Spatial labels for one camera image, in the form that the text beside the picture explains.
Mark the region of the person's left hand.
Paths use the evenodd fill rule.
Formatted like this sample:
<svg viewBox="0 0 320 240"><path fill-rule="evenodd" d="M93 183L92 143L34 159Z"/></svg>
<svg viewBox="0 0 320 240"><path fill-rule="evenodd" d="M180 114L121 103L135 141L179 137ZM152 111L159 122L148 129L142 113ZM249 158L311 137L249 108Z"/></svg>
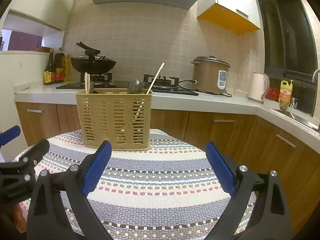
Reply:
<svg viewBox="0 0 320 240"><path fill-rule="evenodd" d="M23 217L23 212L19 204L12 206L13 223L20 233L26 233L27 223Z"/></svg>

